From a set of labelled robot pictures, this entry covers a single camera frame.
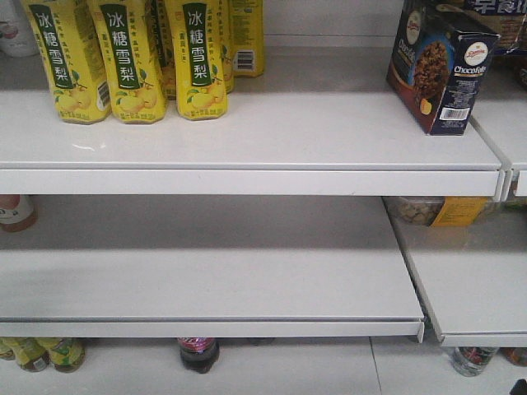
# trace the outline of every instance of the metal shelf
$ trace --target metal shelf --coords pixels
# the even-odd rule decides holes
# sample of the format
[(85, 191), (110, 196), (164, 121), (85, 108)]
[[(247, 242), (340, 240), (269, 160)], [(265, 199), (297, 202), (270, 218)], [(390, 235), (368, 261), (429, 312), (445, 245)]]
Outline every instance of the metal shelf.
[(71, 395), (380, 395), (367, 338), (277, 339), (258, 347), (245, 339), (222, 339), (219, 361), (202, 375), (184, 369), (174, 339), (89, 342), (84, 364), (72, 374), (52, 367), (30, 374), (13, 361), (0, 362), (4, 395), (55, 393), (57, 388)]
[(524, 213), (467, 228), (394, 228), (444, 346), (527, 346)]
[(514, 366), (501, 352), (479, 376), (468, 378), (450, 364), (453, 350), (441, 347), (433, 338), (416, 344), (403, 338), (375, 337), (372, 345), (383, 395), (406, 395), (410, 391), (428, 395), (508, 394), (516, 381), (525, 377), (525, 368)]
[(496, 152), (506, 172), (501, 200), (527, 196), (527, 92), (507, 70), (491, 69), (473, 110), (473, 125)]
[(62, 123), (39, 57), (0, 58), (0, 193), (501, 191), (501, 162), (472, 127), (462, 137), (419, 128), (385, 83), (390, 52), (270, 47), (266, 74), (237, 81), (225, 117), (189, 122), (172, 103), (152, 126)]
[(422, 311), (377, 197), (37, 197), (3, 235), (0, 333), (415, 335)]

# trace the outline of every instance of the cookie box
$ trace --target cookie box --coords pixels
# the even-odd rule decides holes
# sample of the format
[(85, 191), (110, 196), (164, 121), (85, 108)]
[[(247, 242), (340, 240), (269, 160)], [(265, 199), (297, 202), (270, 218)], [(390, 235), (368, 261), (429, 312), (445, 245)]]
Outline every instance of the cookie box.
[(427, 134), (464, 133), (499, 37), (458, 7), (405, 0), (387, 81)]
[(487, 197), (383, 198), (391, 216), (413, 225), (468, 226), (500, 212), (502, 204)]

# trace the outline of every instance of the green label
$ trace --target green label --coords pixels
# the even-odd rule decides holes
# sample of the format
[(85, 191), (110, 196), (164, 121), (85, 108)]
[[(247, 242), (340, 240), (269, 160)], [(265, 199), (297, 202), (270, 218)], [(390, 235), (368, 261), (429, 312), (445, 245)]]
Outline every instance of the green label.
[(63, 48), (58, 40), (51, 10), (49, 7), (38, 4), (30, 5), (30, 9), (44, 41), (55, 86), (57, 88), (73, 89), (73, 81), (68, 71)]
[(154, 40), (156, 41), (157, 57), (159, 58), (159, 64), (164, 67), (168, 64), (165, 56), (165, 49), (163, 48), (163, 32), (159, 24), (160, 9), (162, 4), (158, 4), (157, 0), (152, 0), (152, 32), (154, 33)]
[(100, 6), (102, 11), (112, 50), (114, 51), (115, 67), (119, 88), (139, 89), (139, 76), (133, 61), (132, 43), (128, 31), (128, 13), (126, 6), (105, 4)]
[(183, 13), (189, 42), (192, 86), (209, 86), (212, 84), (212, 77), (208, 66), (207, 4), (184, 4)]

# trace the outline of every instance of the barcode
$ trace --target barcode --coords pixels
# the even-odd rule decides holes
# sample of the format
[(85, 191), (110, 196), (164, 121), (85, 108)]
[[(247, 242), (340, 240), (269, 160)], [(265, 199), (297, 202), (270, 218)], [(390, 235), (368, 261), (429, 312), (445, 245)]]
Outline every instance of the barcode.
[(97, 100), (97, 107), (102, 111), (110, 103), (110, 89), (108, 88), (108, 83), (104, 81), (97, 88), (99, 92), (99, 99)]
[(254, 71), (254, 51), (238, 51), (234, 60), (234, 69), (242, 72)]
[(441, 121), (464, 121), (469, 117), (470, 109), (449, 109), (444, 108), (441, 111), (439, 119)]

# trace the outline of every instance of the cookie picture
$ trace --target cookie picture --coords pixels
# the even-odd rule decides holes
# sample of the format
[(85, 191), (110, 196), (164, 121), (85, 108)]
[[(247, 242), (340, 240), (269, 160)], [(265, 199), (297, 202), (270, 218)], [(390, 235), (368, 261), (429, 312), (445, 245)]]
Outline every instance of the cookie picture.
[(416, 61), (413, 92), (417, 102), (430, 99), (443, 91), (449, 77), (448, 53), (440, 41), (427, 45)]

